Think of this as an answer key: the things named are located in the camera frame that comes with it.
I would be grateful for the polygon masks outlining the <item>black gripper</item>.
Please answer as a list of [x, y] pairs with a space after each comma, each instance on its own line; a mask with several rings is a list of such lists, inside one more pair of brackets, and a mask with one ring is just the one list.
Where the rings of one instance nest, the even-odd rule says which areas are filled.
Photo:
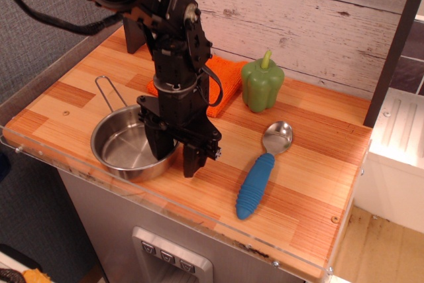
[[186, 178], [205, 166], [207, 157], [216, 160], [221, 155], [221, 133], [207, 116], [210, 89], [196, 85], [185, 91], [159, 91], [158, 96], [142, 95], [140, 120], [153, 156], [167, 157], [175, 148], [174, 141], [184, 143], [183, 170]]

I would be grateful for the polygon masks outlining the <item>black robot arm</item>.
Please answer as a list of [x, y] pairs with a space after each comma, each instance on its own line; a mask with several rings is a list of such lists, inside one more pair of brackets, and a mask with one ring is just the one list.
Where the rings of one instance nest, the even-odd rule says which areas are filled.
[[163, 158], [174, 141], [181, 142], [184, 176], [194, 176], [208, 158], [221, 153], [221, 133], [207, 117], [213, 105], [210, 83], [217, 79], [207, 66], [212, 44], [196, 0], [90, 1], [143, 28], [158, 95], [137, 99], [140, 120], [153, 155]]

